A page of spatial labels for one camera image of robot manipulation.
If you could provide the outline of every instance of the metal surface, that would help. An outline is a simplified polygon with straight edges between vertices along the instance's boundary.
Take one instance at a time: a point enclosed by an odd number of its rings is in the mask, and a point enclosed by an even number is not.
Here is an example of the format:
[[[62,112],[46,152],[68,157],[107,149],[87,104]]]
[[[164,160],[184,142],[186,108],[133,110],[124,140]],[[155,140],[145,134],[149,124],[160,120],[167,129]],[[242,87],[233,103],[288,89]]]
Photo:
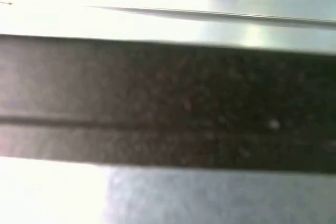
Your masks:
[[[335,222],[336,177],[0,159],[1,223]]]
[[[1,1],[2,34],[336,51],[334,0]]]

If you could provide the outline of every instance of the shiny metallic surface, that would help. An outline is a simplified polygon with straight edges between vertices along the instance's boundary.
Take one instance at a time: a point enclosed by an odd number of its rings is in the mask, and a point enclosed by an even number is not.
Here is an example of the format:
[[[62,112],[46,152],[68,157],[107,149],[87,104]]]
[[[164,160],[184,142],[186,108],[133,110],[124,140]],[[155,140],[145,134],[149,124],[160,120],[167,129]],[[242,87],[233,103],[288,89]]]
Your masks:
[[[2,34],[336,51],[334,0],[1,1]]]
[[[1,223],[334,223],[335,176],[0,159]]]
[[[55,14],[52,8],[38,10],[10,6],[0,16],[2,34],[153,41],[331,55],[336,51],[336,31],[314,26],[172,18],[89,7],[67,8]]]

